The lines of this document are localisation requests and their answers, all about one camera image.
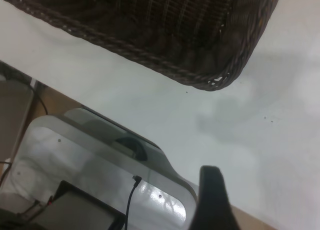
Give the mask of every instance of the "white tabletop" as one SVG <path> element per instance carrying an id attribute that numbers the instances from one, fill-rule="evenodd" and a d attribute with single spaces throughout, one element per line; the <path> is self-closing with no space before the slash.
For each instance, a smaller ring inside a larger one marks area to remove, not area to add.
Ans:
<path id="1" fill-rule="evenodd" d="M 280 0 L 241 76 L 205 92 L 0 1 L 0 60 L 157 144 L 198 183 L 280 230 L 320 229 L 320 4 Z"/>

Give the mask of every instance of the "floor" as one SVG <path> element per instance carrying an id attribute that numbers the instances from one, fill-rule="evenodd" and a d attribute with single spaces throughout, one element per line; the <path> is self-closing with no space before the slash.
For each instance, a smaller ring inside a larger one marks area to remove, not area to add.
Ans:
<path id="1" fill-rule="evenodd" d="M 39 96 L 46 105 L 49 115 L 61 114 L 70 109 L 81 107 L 80 103 L 66 97 L 50 87 L 42 87 L 39 91 Z M 45 115 L 43 106 L 39 101 L 34 100 L 30 108 L 26 126 L 28 126 L 33 119 L 43 115 Z M 269 225 L 259 221 L 236 207 L 232 207 L 232 209 L 241 229 L 243 230 L 275 230 Z"/>

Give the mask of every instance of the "power cord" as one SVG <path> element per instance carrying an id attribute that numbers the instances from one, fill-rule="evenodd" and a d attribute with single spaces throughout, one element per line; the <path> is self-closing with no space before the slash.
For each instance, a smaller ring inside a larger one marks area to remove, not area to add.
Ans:
<path id="1" fill-rule="evenodd" d="M 139 183 L 142 180 L 142 178 L 140 176 L 136 176 L 136 175 L 133 176 L 132 178 L 135 180 L 135 183 L 134 183 L 133 188 L 132 188 L 132 190 L 130 192 L 130 196 L 129 196 L 129 199 L 128 199 L 128 204 L 126 206 L 124 230 L 128 230 L 129 207 L 130 207 L 130 202 L 131 202 L 132 195 L 134 194 L 135 189 L 138 187 Z"/>
<path id="2" fill-rule="evenodd" d="M 10 171 L 10 168 L 12 166 L 12 162 L 8 162 L 8 161 L 0 161 L 0 164 L 8 164 L 8 167 L 6 168 L 6 170 L 3 172 L 1 178 L 0 178 L 0 188 L 2 183 L 5 180 L 6 175 L 8 174 L 8 172 Z"/>
<path id="3" fill-rule="evenodd" d="M 45 111 L 45 114 L 48 115 L 48 109 L 44 103 L 44 101 L 41 99 L 37 91 L 30 85 L 30 80 L 27 79 L 27 77 L 21 73 L 20 71 L 16 70 L 15 68 L 5 64 L 4 62 L 0 61 L 0 74 L 5 77 L 6 80 L 14 80 L 17 81 L 23 85 L 26 85 L 32 92 L 33 95 L 39 100 L 41 105 L 43 106 L 43 109 Z"/>

